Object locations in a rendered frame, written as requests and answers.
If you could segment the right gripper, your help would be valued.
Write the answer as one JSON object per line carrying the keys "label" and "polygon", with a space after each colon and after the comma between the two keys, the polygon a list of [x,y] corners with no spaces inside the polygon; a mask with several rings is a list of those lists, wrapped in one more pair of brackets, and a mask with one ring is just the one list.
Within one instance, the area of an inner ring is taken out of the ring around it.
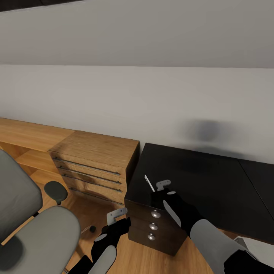
{"label": "right gripper", "polygon": [[154,203],[156,203],[156,202],[162,202],[162,201],[161,201],[161,195],[162,195],[162,193],[168,192],[168,191],[169,191],[168,188],[165,188],[165,189],[162,190],[162,191],[153,191],[153,192],[151,193],[152,201],[153,201]]}

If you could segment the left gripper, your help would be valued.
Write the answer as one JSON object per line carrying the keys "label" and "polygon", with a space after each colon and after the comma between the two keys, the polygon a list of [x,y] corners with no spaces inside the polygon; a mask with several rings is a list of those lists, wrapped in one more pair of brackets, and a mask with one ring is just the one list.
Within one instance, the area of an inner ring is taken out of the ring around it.
{"label": "left gripper", "polygon": [[106,232],[109,229],[114,229],[117,231],[118,235],[119,235],[119,239],[120,236],[123,234],[126,234],[129,232],[129,227],[131,226],[131,220],[130,217],[128,217],[127,219],[121,219],[119,221],[117,221],[115,224],[113,225],[107,225],[105,227],[102,228],[102,232]]}

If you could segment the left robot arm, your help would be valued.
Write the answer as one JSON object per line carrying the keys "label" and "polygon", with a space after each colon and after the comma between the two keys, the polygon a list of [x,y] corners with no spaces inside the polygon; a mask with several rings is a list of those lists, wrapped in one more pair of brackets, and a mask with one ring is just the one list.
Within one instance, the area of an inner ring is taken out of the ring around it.
{"label": "left robot arm", "polygon": [[108,225],[102,228],[101,235],[94,241],[91,250],[92,260],[84,255],[68,274],[106,274],[116,260],[117,244],[120,236],[129,232],[130,217],[115,220],[127,214],[123,207],[107,214]]}

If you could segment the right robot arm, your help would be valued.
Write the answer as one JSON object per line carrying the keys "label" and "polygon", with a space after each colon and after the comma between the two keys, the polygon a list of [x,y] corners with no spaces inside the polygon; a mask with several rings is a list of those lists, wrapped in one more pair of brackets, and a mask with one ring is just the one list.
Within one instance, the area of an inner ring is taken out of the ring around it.
{"label": "right robot arm", "polygon": [[186,231],[214,274],[274,274],[274,268],[261,263],[249,250],[217,229],[198,209],[181,199],[177,192],[163,188],[171,184],[164,180],[156,184],[152,201],[162,202],[165,209]]}

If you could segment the swivel chair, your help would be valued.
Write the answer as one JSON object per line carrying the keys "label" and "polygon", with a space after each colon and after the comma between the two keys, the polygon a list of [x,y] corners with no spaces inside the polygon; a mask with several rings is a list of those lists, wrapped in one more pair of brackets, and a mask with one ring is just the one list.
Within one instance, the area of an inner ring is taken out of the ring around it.
{"label": "swivel chair", "polygon": [[[56,181],[45,184],[45,192],[57,202],[43,207],[41,189],[5,150],[0,149],[0,274],[68,274],[66,269],[79,243],[79,218],[61,206],[65,187]],[[5,245],[2,243],[30,217]]]}

